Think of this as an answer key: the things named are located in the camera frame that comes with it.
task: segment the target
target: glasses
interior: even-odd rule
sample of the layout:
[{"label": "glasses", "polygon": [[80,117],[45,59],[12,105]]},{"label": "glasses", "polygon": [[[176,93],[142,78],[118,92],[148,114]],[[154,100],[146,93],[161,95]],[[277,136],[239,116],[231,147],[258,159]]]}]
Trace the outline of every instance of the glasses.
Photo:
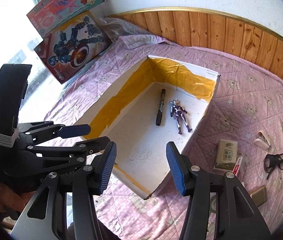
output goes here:
[{"label": "glasses", "polygon": [[266,179],[269,178],[276,166],[283,170],[283,153],[276,155],[267,154],[264,159],[264,170],[268,173]]}]

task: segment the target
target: pink quilt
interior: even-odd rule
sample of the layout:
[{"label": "pink quilt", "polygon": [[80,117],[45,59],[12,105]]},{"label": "pink quilt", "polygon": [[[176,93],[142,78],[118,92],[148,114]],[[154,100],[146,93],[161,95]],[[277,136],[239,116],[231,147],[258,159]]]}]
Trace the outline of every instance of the pink quilt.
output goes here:
[{"label": "pink quilt", "polygon": [[[268,200],[259,209],[274,231],[283,220],[283,171],[276,168],[266,180],[263,160],[267,153],[283,153],[283,81],[248,61],[211,49],[181,47],[152,35],[120,37],[68,88],[45,120],[74,124],[110,84],[146,55],[189,62],[221,74],[212,108],[187,155],[193,164],[212,172],[219,139],[238,141],[238,156],[244,157],[247,167],[245,188],[266,185]],[[269,152],[253,144],[259,130],[272,139]],[[71,146],[78,140],[59,139],[50,145]],[[172,179],[152,198],[142,200],[114,175],[104,194],[95,198],[99,220],[120,238],[135,240],[178,239],[187,204],[188,197],[176,191]],[[214,235],[214,215],[208,239]]]}]

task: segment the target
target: open box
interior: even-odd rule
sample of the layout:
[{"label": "open box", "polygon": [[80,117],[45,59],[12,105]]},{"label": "open box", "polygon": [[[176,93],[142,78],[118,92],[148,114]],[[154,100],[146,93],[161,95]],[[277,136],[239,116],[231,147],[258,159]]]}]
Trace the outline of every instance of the open box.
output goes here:
[{"label": "open box", "polygon": [[[86,139],[108,136],[117,144],[113,174],[133,192],[147,199],[169,173],[166,144],[179,152],[197,136],[217,90],[219,73],[167,58],[148,56],[121,75],[76,122],[88,123]],[[155,125],[160,92],[166,89],[163,118]],[[181,120],[170,117],[169,101],[177,98],[188,112],[187,132]]]}]

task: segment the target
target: silver and purple action figure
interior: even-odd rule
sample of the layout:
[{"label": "silver and purple action figure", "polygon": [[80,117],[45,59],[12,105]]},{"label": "silver and purple action figure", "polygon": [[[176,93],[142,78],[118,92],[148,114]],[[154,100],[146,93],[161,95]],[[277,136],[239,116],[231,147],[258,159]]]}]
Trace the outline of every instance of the silver and purple action figure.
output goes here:
[{"label": "silver and purple action figure", "polygon": [[180,102],[177,99],[170,101],[170,103],[172,104],[172,106],[170,107],[170,117],[173,117],[173,112],[175,112],[176,122],[177,122],[177,127],[178,127],[178,133],[182,134],[181,126],[179,124],[179,117],[181,117],[184,120],[184,123],[185,123],[185,125],[188,129],[188,132],[190,132],[192,129],[189,128],[189,125],[186,121],[186,117],[184,115],[184,113],[187,114],[187,111],[185,109],[183,109],[183,107],[180,105]]}]

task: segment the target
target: blue gripper pad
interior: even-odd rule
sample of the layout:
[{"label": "blue gripper pad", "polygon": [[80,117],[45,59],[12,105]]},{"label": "blue gripper pad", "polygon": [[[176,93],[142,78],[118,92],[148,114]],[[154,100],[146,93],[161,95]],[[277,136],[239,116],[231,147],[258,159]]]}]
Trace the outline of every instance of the blue gripper pad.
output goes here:
[{"label": "blue gripper pad", "polygon": [[166,157],[172,173],[176,189],[183,195],[188,195],[186,190],[189,186],[189,171],[191,162],[189,159],[181,155],[174,142],[169,142],[166,145]]},{"label": "blue gripper pad", "polygon": [[107,188],[111,172],[114,167],[117,155],[117,145],[114,142],[109,142],[102,154],[102,157],[95,169],[95,174],[98,176],[99,185],[98,193],[102,194]]},{"label": "blue gripper pad", "polygon": [[63,126],[57,135],[63,139],[77,136],[88,135],[90,133],[90,126],[88,124],[78,124],[71,126]]}]

